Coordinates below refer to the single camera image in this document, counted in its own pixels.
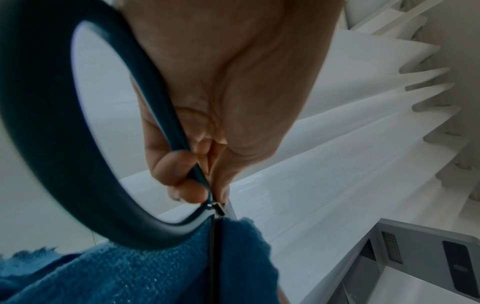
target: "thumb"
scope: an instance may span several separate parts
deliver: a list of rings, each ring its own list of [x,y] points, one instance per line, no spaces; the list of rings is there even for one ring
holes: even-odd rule
[[[215,161],[210,172],[210,188],[215,201],[226,204],[229,200],[229,184],[234,177],[258,161],[225,148]]]

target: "human hand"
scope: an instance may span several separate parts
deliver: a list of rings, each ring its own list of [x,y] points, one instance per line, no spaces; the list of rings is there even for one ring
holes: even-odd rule
[[[344,0],[118,0],[163,75],[193,152],[170,151],[138,94],[145,156],[173,199],[201,203],[198,162],[216,201],[245,168],[272,156],[299,115]]]

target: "blue fabric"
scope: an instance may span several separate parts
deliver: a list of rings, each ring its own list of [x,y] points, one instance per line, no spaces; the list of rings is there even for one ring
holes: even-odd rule
[[[220,302],[279,303],[270,246],[250,220],[221,219]],[[0,258],[0,301],[209,303],[210,221],[182,245],[160,251],[112,243],[79,254],[52,249]]]

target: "blue towel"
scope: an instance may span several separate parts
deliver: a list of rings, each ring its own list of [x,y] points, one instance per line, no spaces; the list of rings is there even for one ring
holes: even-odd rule
[[[250,220],[221,219],[220,303],[279,303],[270,246]],[[209,303],[210,221],[188,241],[143,251],[113,243],[82,253],[53,249],[0,258],[0,302]]]

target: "curved handle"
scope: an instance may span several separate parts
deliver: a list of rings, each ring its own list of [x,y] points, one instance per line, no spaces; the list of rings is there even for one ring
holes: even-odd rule
[[[175,246],[211,215],[212,194],[176,224],[143,210],[122,188],[86,124],[71,59],[87,22],[123,59],[173,150],[190,149],[165,82],[128,24],[101,0],[0,1],[0,115],[14,144],[50,194],[111,241],[139,249]],[[209,189],[197,165],[189,178]]]

